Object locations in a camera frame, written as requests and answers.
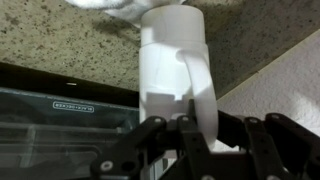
white mug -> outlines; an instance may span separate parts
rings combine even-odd
[[[152,9],[141,20],[140,122],[187,113],[195,100],[199,130],[210,148],[218,133],[218,113],[200,10],[184,5]]]

bolt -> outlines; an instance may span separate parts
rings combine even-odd
[[[117,132],[118,133],[122,133],[122,128],[121,127],[117,127]]]
[[[215,180],[215,179],[210,175],[204,175],[202,176],[201,180]]]
[[[249,121],[250,121],[251,123],[257,123],[257,122],[258,122],[257,119],[250,119]]]
[[[279,117],[278,115],[276,115],[276,114],[272,114],[271,117],[272,117],[273,119],[280,119],[280,117]]]
[[[154,120],[154,122],[156,122],[156,123],[159,123],[159,122],[161,122],[162,120],[160,119],[160,118],[156,118],[155,120]]]
[[[288,169],[287,169],[287,168],[285,168],[285,167],[283,167],[283,170],[284,170],[285,172],[289,172],[289,171],[288,171]]]
[[[281,179],[278,178],[277,176],[269,175],[269,176],[267,177],[267,180],[281,180]]]
[[[101,163],[100,169],[101,171],[110,171],[113,168],[113,162],[112,161],[105,161]]]

speckled countertop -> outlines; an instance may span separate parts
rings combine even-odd
[[[320,25],[318,0],[187,4],[204,12],[218,96]],[[100,11],[63,0],[0,1],[1,62],[138,90],[139,46],[138,29]]]

